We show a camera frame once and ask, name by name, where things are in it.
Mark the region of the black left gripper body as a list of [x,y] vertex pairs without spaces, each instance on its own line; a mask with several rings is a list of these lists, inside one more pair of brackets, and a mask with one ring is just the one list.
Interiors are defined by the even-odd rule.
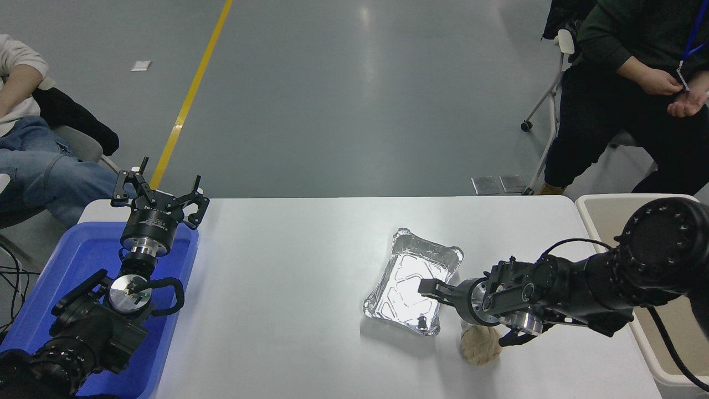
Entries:
[[184,212],[174,207],[162,209],[146,205],[127,204],[131,209],[121,235],[123,248],[171,248]]

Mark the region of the person's left hand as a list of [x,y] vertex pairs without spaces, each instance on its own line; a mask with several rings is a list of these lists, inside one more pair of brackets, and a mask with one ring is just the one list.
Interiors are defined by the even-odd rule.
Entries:
[[708,71],[698,71],[687,79],[688,89],[682,91],[667,106],[667,113],[673,117],[691,117],[696,115],[706,104],[708,91]]

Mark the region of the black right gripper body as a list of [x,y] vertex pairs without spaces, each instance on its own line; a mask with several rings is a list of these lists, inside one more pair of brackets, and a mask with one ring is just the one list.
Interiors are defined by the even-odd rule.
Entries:
[[472,301],[475,289],[481,281],[482,278],[466,279],[461,281],[454,289],[454,308],[459,317],[469,324],[482,325],[481,319],[474,310]]

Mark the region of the person's right hand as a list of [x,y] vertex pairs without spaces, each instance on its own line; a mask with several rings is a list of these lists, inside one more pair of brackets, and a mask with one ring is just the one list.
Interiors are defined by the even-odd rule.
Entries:
[[640,73],[638,84],[645,93],[651,95],[669,96],[684,90],[683,84],[679,83],[671,74],[653,68],[648,68]]

